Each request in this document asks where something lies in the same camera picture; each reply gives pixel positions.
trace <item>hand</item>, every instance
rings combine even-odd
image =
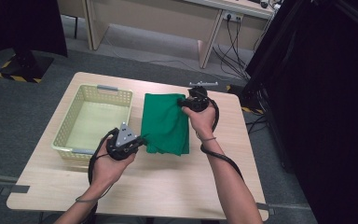
[[[97,156],[102,157],[100,157],[94,164],[91,183],[91,185],[98,185],[104,188],[108,188],[116,183],[127,166],[135,160],[135,153],[132,153],[127,159],[122,161],[113,160],[109,155],[106,155],[106,141],[103,142],[103,145],[98,152]]]
[[[201,139],[207,139],[213,137],[213,122],[214,122],[214,108],[211,103],[208,107],[201,112],[197,113],[190,108],[183,106],[183,112],[188,115],[191,121],[191,126],[199,134]]]

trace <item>green towel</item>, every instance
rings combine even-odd
[[[145,95],[141,136],[148,153],[188,154],[188,117],[177,104],[183,94]]]

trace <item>electrical outlet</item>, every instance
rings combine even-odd
[[[242,21],[242,19],[243,19],[243,14],[241,14],[241,13],[232,12],[232,11],[225,11],[225,15],[223,17],[223,20],[228,21],[228,19],[227,19],[228,15],[231,16],[230,21]]]

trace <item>plastic basket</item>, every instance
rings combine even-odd
[[[102,85],[81,85],[52,142],[63,158],[89,159],[101,138],[128,123],[132,91]]]

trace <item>desk leg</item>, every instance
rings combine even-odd
[[[214,40],[216,39],[217,33],[219,32],[220,24],[223,20],[223,10],[219,9],[216,20],[214,21],[211,35],[207,42],[199,40],[199,55],[200,55],[200,68],[206,68],[206,64],[211,55]]]
[[[85,19],[88,28],[89,48],[98,49],[103,40],[104,34],[109,28],[109,23],[101,22],[96,19],[92,1],[85,0]]]

